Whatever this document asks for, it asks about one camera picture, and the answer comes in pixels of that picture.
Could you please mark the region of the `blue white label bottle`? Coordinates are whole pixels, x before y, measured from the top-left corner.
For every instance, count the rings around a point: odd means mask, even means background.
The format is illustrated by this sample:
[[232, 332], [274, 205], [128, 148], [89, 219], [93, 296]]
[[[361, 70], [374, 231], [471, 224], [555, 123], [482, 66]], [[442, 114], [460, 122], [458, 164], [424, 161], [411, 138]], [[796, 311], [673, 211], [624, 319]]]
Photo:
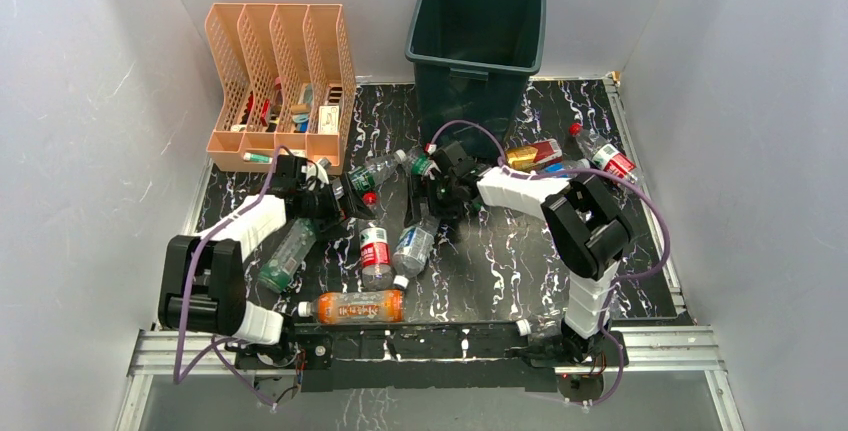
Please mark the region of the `blue white label bottle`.
[[425, 216], [402, 232], [391, 258], [395, 272], [393, 285], [396, 288], [406, 290], [410, 281], [423, 272], [439, 225], [440, 221], [436, 217]]

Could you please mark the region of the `red label water bottle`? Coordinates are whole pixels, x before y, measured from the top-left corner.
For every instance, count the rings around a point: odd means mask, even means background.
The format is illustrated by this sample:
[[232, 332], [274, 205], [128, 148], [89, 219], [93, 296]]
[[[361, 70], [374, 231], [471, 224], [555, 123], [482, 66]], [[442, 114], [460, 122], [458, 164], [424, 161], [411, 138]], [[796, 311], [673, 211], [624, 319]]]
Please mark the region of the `red label water bottle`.
[[374, 217], [358, 224], [362, 286], [365, 291], [386, 290], [392, 286], [393, 270], [387, 231], [380, 221], [378, 195], [366, 192], [363, 201]]

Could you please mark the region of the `orange drink bottle white cap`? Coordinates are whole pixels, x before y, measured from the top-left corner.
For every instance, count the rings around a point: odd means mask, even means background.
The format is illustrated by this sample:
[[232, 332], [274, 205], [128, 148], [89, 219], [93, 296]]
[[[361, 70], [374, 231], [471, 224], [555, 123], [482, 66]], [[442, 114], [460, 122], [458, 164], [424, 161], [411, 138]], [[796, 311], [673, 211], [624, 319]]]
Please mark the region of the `orange drink bottle white cap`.
[[400, 290], [328, 292], [297, 305], [297, 315], [325, 325], [393, 323], [403, 320], [404, 293]]

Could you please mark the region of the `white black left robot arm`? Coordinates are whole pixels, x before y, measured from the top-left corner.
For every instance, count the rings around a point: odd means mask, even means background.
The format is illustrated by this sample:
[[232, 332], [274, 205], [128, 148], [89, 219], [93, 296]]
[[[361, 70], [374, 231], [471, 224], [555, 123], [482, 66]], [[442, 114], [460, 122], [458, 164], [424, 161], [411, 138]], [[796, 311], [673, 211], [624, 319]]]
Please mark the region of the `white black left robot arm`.
[[323, 227], [371, 216], [358, 183], [351, 174], [331, 177], [321, 164], [279, 154], [259, 192], [212, 227], [169, 241], [158, 302], [160, 324], [182, 333], [233, 338], [275, 367], [293, 363], [299, 342], [290, 334], [291, 321], [248, 300], [245, 261], [293, 220]]

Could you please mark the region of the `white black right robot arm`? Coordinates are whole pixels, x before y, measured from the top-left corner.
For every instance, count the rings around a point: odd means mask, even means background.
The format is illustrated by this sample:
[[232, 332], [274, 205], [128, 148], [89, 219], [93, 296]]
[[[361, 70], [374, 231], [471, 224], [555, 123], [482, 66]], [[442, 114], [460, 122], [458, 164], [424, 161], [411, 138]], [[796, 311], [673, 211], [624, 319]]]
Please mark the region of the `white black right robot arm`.
[[512, 355], [550, 363], [590, 364], [609, 330], [614, 278], [633, 229], [600, 177], [587, 168], [545, 177], [490, 166], [453, 142], [433, 153], [419, 151], [403, 166], [409, 175], [406, 222], [461, 217], [473, 204], [538, 218], [547, 225], [568, 273], [563, 311], [517, 320], [523, 348]]

